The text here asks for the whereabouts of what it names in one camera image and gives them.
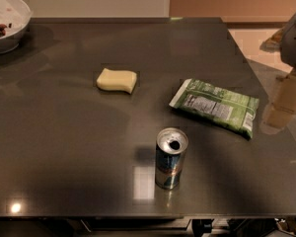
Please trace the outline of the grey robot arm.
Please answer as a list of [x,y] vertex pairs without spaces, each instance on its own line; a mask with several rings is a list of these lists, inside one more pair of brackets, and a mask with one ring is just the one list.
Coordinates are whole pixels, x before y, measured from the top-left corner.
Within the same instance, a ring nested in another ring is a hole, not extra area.
[[296,68],[296,13],[283,29],[280,43],[280,57],[283,63]]

